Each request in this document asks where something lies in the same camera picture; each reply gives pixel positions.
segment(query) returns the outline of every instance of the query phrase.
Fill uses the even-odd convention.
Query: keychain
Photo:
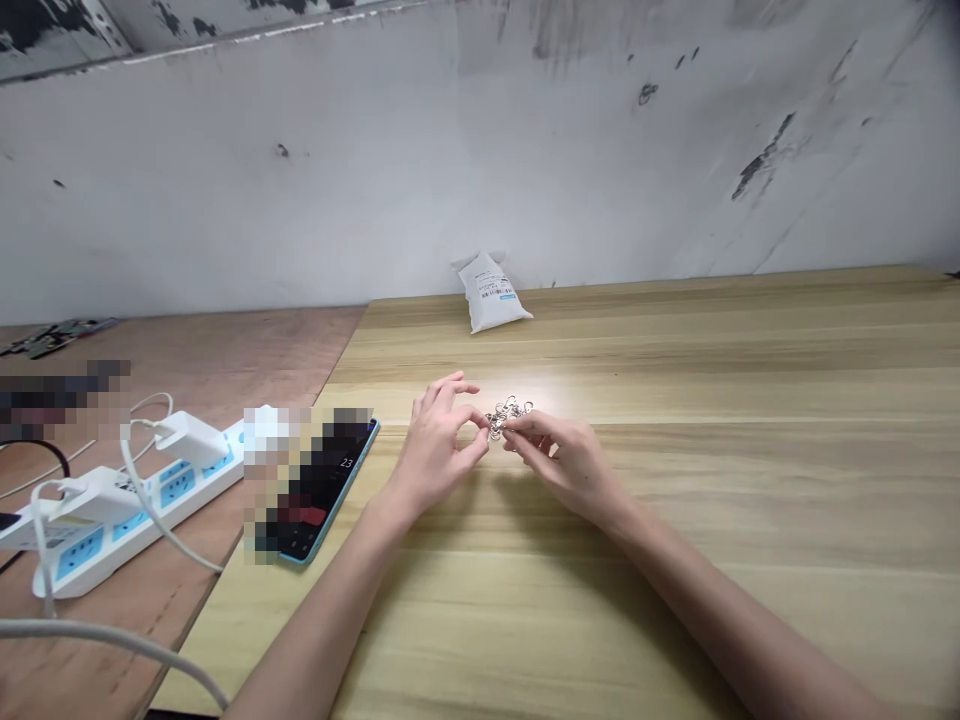
[[[521,408],[517,404],[517,396],[511,395],[505,403],[497,403],[497,407],[492,413],[486,413],[487,420],[490,421],[490,439],[499,440],[503,434],[503,424],[511,419],[533,410],[532,402],[525,402]]]

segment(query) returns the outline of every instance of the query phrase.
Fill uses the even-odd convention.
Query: printed label
[[[513,294],[513,286],[503,273],[485,270],[474,276],[474,280],[477,283],[477,292],[481,298],[497,297],[499,295],[501,300],[509,300],[516,297]]]

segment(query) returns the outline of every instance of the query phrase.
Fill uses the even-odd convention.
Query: black cable
[[[4,447],[5,445],[13,445],[14,443],[17,443],[17,442],[28,442],[33,445],[42,445],[47,450],[49,450],[50,452],[52,452],[54,455],[57,456],[57,460],[60,461],[60,469],[63,471],[63,476],[70,477],[70,462],[67,460],[67,456],[64,455],[62,452],[60,452],[60,448],[58,448],[53,443],[48,443],[46,440],[18,439],[18,440],[5,440],[3,442],[0,442],[0,447]]]
[[[70,477],[70,461],[67,460],[67,456],[60,451],[60,448],[58,448],[53,443],[48,443],[46,440],[6,440],[4,442],[0,442],[0,447],[4,447],[5,445],[13,445],[14,443],[17,443],[17,442],[28,442],[32,445],[42,445],[47,450],[49,450],[50,452],[52,452],[54,455],[57,456],[57,460],[60,462],[60,470],[63,471],[63,476]],[[3,567],[0,567],[0,575],[5,573],[7,571],[7,568],[9,568],[17,560],[19,560],[23,556],[23,553],[24,551],[21,550],[12,558],[7,560],[3,564]]]
[[[18,550],[18,551],[14,554],[14,556],[13,556],[12,558],[10,558],[9,560],[7,560],[7,561],[3,564],[3,567],[0,567],[0,575],[3,575],[3,574],[7,571],[7,568],[10,567],[11,565],[13,565],[17,560],[19,560],[20,558],[22,558],[23,555],[24,555],[24,553],[26,553],[26,552],[27,552],[26,550]]]

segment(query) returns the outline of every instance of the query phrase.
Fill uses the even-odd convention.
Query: wood grain
[[[126,359],[132,371],[129,398],[173,394],[176,409],[226,427],[244,408],[308,407],[316,399],[346,346],[363,308],[281,310],[128,320],[100,335],[77,341],[37,361],[0,359],[5,375],[83,372],[88,359]],[[19,328],[0,333],[11,340]],[[118,404],[120,398],[114,399]],[[158,419],[163,404],[142,416]],[[134,446],[145,442],[135,429]],[[116,423],[103,441],[73,463],[75,474],[120,463]],[[83,444],[62,445],[70,454]],[[145,475],[169,460],[150,451],[138,463]],[[0,492],[51,466],[34,447],[0,453]],[[214,562],[229,555],[252,501],[253,486],[239,483],[177,527],[177,534]],[[16,510],[29,491],[0,501]],[[0,562],[9,555],[0,557]],[[0,617],[39,617],[41,602],[30,592],[36,560],[29,554],[0,576]],[[214,584],[204,568],[161,541],[144,550],[88,595],[58,602],[61,616],[126,628],[178,648]],[[107,645],[77,640],[3,641],[0,652],[0,718],[65,717],[129,720],[152,697],[160,667]]]
[[[384,428],[302,573],[242,547],[183,646],[228,694],[387,479],[410,404],[456,369],[583,417],[631,492],[905,717],[960,708],[960,283],[909,268],[370,305],[321,394]],[[155,707],[214,714],[171,673]],[[405,539],[338,718],[741,717],[642,578],[492,448]]]

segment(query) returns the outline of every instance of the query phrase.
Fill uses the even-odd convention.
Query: person's left hand
[[[490,421],[473,405],[453,407],[459,393],[479,391],[464,381],[459,371],[430,384],[413,401],[407,439],[384,487],[410,514],[411,521],[452,493],[486,455]],[[457,432],[468,422],[479,430],[473,442],[458,451]]]

